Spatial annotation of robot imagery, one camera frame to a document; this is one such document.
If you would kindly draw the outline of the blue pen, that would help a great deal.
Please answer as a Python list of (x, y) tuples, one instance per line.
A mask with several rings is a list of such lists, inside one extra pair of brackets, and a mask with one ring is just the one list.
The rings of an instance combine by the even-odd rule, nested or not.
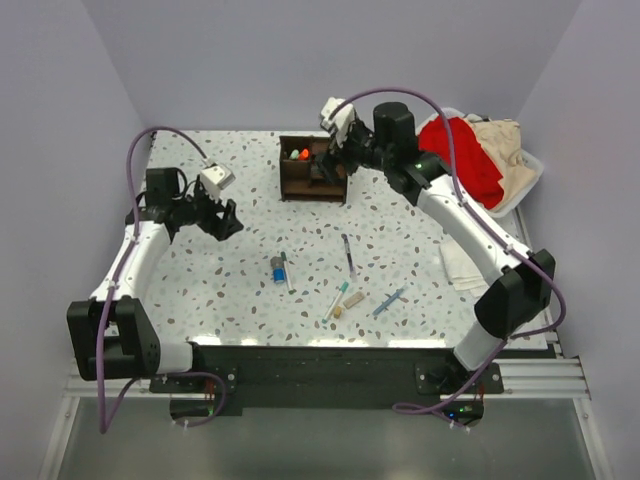
[(402, 287), (398, 288), (393, 294), (391, 294), (388, 298), (386, 298), (379, 306), (377, 306), (373, 310), (372, 315), (378, 316), (382, 312), (384, 312), (393, 302), (395, 302), (402, 296), (402, 294), (406, 289), (407, 289), (406, 285), (403, 285)]

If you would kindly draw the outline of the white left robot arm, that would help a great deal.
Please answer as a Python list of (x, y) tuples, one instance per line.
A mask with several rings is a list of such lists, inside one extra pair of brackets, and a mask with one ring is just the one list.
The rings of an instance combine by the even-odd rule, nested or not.
[(197, 226), (218, 241), (242, 230), (233, 200), (222, 191), (235, 179), (230, 169), (212, 165), (191, 184), (177, 167), (146, 172), (146, 188), (135, 200), (136, 211), (125, 219), (116, 259), (101, 284), (84, 301), (67, 310), (67, 325), (82, 379), (147, 378), (172, 374), (185, 392), (200, 390), (207, 368), (194, 359), (187, 341), (160, 340), (143, 300), (156, 266), (183, 227)]

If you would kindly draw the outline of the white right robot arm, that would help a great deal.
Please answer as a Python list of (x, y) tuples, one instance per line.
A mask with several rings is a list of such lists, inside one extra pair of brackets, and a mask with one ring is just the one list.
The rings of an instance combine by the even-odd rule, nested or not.
[(317, 164), (327, 179), (337, 181), (340, 170), (383, 173), (394, 191), (444, 228), (486, 281), (488, 288), (474, 306), (475, 321), (453, 349), (455, 362), (445, 369), (452, 390), (469, 392), (480, 382), (483, 364), (549, 305), (553, 256), (532, 252), (507, 234), (461, 189), (439, 155), (420, 149), (414, 116), (405, 104), (376, 106), (374, 126), (368, 128), (351, 103), (331, 97), (319, 118), (329, 146)]

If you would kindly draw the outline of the white teal-capped pen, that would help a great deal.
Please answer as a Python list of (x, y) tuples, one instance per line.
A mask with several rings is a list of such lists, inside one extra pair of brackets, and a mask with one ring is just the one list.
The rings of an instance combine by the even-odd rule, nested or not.
[(349, 283), (348, 282), (343, 282), (342, 285), (339, 287), (339, 289), (337, 290), (336, 296), (333, 298), (329, 308), (327, 309), (326, 313), (323, 315), (322, 317), (322, 322), (323, 323), (327, 323), (331, 317), (334, 314), (335, 309), (339, 306), (344, 293), (346, 292), (346, 290), (349, 287)]

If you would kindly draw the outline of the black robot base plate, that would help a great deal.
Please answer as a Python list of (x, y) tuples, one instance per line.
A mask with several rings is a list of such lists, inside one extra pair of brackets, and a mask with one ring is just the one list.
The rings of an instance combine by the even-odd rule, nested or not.
[(496, 362), (474, 379), (448, 349), (201, 346), (195, 370), (196, 377), (150, 383), (152, 393), (174, 395), (173, 418), (204, 416), (209, 392), (226, 415), (250, 408), (412, 410), (460, 393), (469, 398), (442, 413), (479, 420), (481, 395), (505, 390)]

